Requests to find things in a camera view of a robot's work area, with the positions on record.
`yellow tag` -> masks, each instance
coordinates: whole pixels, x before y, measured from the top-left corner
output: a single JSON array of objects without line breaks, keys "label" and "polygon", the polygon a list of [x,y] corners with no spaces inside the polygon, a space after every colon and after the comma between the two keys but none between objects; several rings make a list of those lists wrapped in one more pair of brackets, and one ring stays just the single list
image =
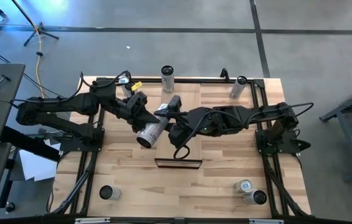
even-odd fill
[{"label": "yellow tag", "polygon": [[135,85],[133,85],[133,86],[131,87],[131,90],[132,90],[132,91],[135,91],[136,89],[138,89],[138,88],[141,87],[141,86],[143,86],[143,83],[142,83],[142,82],[138,82],[138,83],[136,83]]}]

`yellow cable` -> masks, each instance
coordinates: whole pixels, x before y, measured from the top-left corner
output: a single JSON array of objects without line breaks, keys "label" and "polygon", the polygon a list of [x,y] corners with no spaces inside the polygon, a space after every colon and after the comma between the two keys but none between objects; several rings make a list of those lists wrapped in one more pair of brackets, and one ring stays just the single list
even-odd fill
[{"label": "yellow cable", "polygon": [[[39,52],[41,52],[41,38],[40,38],[40,33],[37,27],[34,25],[33,21],[31,18],[25,13],[25,16],[32,22],[32,26],[34,30],[36,30],[37,36],[39,37]],[[39,84],[40,92],[41,92],[41,97],[44,98],[44,91],[43,88],[41,87],[41,82],[40,82],[40,76],[39,76],[39,65],[40,65],[40,55],[37,56],[37,63],[36,63],[36,78],[37,82]]]}]

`white paper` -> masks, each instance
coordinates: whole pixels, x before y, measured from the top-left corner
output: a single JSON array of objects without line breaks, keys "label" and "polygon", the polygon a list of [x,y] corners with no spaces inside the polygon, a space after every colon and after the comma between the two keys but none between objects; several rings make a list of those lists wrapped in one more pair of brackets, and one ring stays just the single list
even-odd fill
[{"label": "white paper", "polygon": [[[50,146],[49,140],[44,140],[44,142]],[[51,147],[59,151],[60,144],[55,144]],[[19,155],[21,156],[22,169],[26,180],[33,177],[34,181],[55,177],[57,172],[56,162],[37,156],[25,150],[20,150]]]}]

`wooden tabletop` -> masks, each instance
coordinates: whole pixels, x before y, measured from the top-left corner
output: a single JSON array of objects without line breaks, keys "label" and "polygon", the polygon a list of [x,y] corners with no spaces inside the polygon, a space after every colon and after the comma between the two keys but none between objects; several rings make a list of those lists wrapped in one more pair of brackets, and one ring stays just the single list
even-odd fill
[{"label": "wooden tabletop", "polygon": [[[91,83],[97,77],[85,77]],[[266,78],[265,89],[269,105],[285,101],[281,81]],[[176,83],[174,94],[181,96],[181,111],[198,106],[242,105],[253,107],[251,90],[246,86],[238,100],[229,98],[231,84]],[[139,89],[148,96],[146,105],[155,111],[161,102],[172,95],[161,91],[160,83],[144,83]],[[80,92],[88,91],[83,86]],[[123,98],[120,88],[117,97]],[[88,117],[72,113],[70,120],[86,123]],[[124,120],[105,113],[105,139],[98,154],[89,216],[103,217],[193,217],[193,218],[270,218],[268,201],[264,205],[245,205],[241,196],[232,191],[232,185],[249,179],[253,188],[267,192],[263,162],[257,153],[254,139],[256,125],[235,135],[210,138],[199,136],[189,142],[191,154],[201,148],[203,163],[200,169],[157,168],[156,148],[168,146],[163,133],[153,149],[145,149],[136,141],[136,134]],[[300,165],[288,154],[279,155],[285,188],[303,211],[310,213]],[[54,182],[52,210],[66,198],[75,184],[80,152],[69,153],[59,164]],[[122,191],[121,199],[103,200],[99,190],[113,185]],[[82,206],[83,187],[78,209]],[[281,212],[279,194],[274,186],[277,208]]]}]

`silver can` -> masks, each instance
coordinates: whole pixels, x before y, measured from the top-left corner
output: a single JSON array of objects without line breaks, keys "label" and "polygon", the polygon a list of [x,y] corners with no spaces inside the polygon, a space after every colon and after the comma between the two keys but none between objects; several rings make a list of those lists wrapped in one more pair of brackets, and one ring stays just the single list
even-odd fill
[{"label": "silver can", "polygon": [[239,76],[235,80],[234,86],[232,87],[230,98],[235,100],[238,99],[247,83],[248,83],[248,79],[246,77]]},{"label": "silver can", "polygon": [[263,205],[267,196],[262,190],[251,190],[242,194],[242,201],[247,205]]},{"label": "silver can", "polygon": [[241,180],[236,182],[232,189],[237,193],[247,193],[252,190],[252,183],[249,180]]},{"label": "silver can", "polygon": [[174,70],[172,66],[166,65],[161,69],[162,86],[165,93],[174,92]]},{"label": "silver can", "polygon": [[121,190],[114,186],[105,185],[100,189],[100,197],[104,200],[119,200]]},{"label": "silver can", "polygon": [[[130,81],[127,77],[121,77],[119,79],[120,84],[128,84],[129,82]],[[130,86],[129,87],[127,87],[126,85],[121,86],[121,90],[123,90],[123,94],[125,95],[125,97],[130,98],[131,97],[131,90],[128,90],[128,88],[130,88]]]},{"label": "silver can", "polygon": [[[162,110],[167,107],[167,103],[162,103],[158,110]],[[147,149],[150,149],[155,145],[164,128],[169,123],[167,118],[161,116],[156,116],[156,118],[159,119],[159,123],[148,123],[143,130],[137,132],[138,143]]]}]

